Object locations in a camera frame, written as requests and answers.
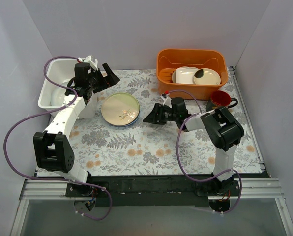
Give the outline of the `blue plate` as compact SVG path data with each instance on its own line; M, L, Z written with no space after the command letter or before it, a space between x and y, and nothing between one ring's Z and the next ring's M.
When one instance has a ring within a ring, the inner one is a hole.
M119 115L119 122L116 124L116 126L128 126L133 124L139 117L140 113L138 112L130 112L127 111L123 115Z

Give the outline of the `cream green floral plate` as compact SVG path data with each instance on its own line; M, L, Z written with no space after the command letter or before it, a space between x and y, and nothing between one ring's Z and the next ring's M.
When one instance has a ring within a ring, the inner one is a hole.
M114 126L128 126L139 116L140 104L128 93L115 93L109 96L101 107L104 120Z

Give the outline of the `white fluted deep plate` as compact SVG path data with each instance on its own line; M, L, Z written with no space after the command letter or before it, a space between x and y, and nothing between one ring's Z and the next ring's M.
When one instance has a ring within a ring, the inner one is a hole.
M56 87L51 94L51 106L60 107L63 105L66 89Z

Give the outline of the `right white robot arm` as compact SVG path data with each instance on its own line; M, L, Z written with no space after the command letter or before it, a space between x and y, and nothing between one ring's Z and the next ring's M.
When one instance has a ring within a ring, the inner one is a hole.
M234 154L244 130L226 107L201 114L190 114L184 100L180 97L171 100L171 106L156 103L152 111L143 119L143 122L165 125L175 122L179 128L176 140L176 157L182 173L196 183L201 194L223 195L228 193L237 183L234 180ZM195 179L184 170L179 156L179 140L182 132L206 130L215 146L215 165L211 177Z

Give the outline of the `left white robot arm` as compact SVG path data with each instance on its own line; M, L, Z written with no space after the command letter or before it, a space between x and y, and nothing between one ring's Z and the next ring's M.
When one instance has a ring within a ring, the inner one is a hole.
M91 174L75 163L68 136L92 95L120 81L107 63L102 66L106 72L105 76L88 62L75 64L75 76L65 87L63 109L56 113L52 123L43 132L37 132L33 137L38 167L71 181L73 189L84 197L90 196L95 188L93 183L88 181Z

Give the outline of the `white plastic bin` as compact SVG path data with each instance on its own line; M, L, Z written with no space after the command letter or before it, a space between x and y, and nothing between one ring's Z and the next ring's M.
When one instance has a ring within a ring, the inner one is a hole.
M74 67L77 61L75 59L56 59L49 64L47 76L53 82L66 86L70 79L75 77ZM38 100L38 106L46 111L51 111L59 107L51 106L51 94L58 87L48 80L44 80L43 87ZM93 94L90 102L79 114L80 119L93 118L96 113L98 94Z

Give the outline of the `orange plastic bin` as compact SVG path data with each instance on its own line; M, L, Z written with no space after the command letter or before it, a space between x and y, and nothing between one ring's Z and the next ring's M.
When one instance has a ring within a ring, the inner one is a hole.
M209 68L216 71L220 77L219 85L177 84L172 81L173 73L180 67ZM228 82L228 71L223 55L214 50L198 49L164 49L157 55L156 76L158 92L170 92L171 97L197 100L210 99L213 92L219 90Z

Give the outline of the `floral patterned table mat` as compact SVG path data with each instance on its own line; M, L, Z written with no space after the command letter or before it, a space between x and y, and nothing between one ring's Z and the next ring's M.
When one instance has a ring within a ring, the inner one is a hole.
M155 70L118 70L116 75L120 82L98 94L95 116L76 121L70 133L76 163L95 176L181 174L176 157L176 124L143 122L154 104L161 101ZM140 104L140 115L130 126L116 127L102 117L102 104L117 92L132 95ZM213 171L215 147L202 129L181 133L179 156L188 174Z

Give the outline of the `red and black mug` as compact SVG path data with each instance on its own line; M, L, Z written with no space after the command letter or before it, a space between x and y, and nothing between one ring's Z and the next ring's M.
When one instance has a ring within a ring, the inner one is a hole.
M231 98L229 94L218 90L211 94L210 100L206 105L206 111L218 109L220 107L233 108L238 104L236 98Z

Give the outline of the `cream plate with black mark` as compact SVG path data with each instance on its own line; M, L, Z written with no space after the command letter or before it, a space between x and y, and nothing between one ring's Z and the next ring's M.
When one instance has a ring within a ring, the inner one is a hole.
M221 77L212 69L202 68L194 74L193 82L197 85L219 85L221 83Z

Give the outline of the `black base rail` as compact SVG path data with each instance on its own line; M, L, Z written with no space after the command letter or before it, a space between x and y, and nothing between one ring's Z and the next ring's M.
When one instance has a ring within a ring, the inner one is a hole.
M240 185L233 177L224 182L217 179L195 182L185 175L91 176L93 192L88 186L69 183L66 197L94 197L97 207L124 206L194 206L208 207L209 197L237 197Z

